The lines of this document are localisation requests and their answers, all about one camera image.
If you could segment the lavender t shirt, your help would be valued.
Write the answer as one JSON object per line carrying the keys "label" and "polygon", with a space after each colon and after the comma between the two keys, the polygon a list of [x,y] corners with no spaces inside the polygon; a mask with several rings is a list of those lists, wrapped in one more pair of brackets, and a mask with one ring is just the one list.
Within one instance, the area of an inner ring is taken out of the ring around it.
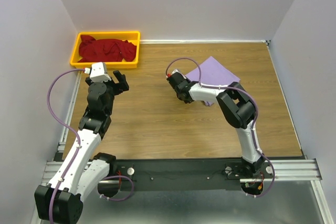
{"label": "lavender t shirt", "polygon": [[216,96],[220,90],[218,86],[226,87],[240,79],[221,65],[214,57],[210,56],[200,65],[193,59],[184,57],[196,64],[196,68],[186,75],[190,81],[196,84],[190,88],[190,96],[193,101],[202,101],[211,106],[218,104]]}

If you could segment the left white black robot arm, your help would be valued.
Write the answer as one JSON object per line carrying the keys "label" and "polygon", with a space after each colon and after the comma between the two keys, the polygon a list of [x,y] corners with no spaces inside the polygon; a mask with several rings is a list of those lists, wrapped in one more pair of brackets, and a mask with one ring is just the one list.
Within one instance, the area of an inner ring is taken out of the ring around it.
{"label": "left white black robot arm", "polygon": [[39,218],[50,223],[77,223],[83,203],[102,180],[116,180],[118,186],[129,181],[130,191],[134,191],[132,179],[117,169],[115,156],[100,153],[87,165],[110,126],[115,96],[129,90],[126,77],[116,70],[113,74],[117,82],[114,82],[107,71],[98,67],[83,71],[89,75],[88,105],[79,129],[69,128],[76,135],[75,141],[53,178],[47,185],[39,185],[34,193]]}

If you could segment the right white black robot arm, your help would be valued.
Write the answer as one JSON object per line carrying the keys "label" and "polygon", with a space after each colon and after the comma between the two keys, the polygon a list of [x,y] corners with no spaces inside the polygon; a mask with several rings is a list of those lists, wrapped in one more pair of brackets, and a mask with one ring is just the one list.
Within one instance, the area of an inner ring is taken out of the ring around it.
{"label": "right white black robot arm", "polygon": [[256,134],[258,109],[255,101],[238,82],[212,86],[191,81],[178,70],[166,75],[166,80],[184,103],[207,101],[218,104],[227,123],[236,129],[241,146],[242,172],[255,175],[265,161]]}

